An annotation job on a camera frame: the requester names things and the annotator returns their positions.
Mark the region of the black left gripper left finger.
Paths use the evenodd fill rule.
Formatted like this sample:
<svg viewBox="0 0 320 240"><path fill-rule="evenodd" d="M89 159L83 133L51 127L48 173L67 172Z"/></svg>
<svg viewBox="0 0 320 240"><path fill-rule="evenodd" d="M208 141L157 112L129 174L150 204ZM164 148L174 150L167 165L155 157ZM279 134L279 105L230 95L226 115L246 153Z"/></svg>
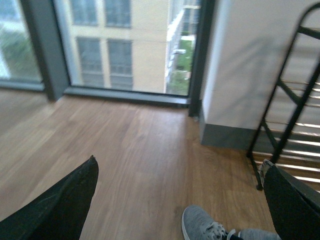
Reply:
<svg viewBox="0 0 320 240"><path fill-rule="evenodd" d="M78 240L99 176L94 156L0 222L2 240Z"/></svg>

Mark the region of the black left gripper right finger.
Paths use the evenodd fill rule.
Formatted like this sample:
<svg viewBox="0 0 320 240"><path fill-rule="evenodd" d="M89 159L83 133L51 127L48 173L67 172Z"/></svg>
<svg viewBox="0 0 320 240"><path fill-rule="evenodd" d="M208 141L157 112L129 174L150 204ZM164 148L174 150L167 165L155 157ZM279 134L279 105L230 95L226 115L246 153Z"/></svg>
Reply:
<svg viewBox="0 0 320 240"><path fill-rule="evenodd" d="M271 161L259 167L274 228L282 240L320 238L320 193Z"/></svg>

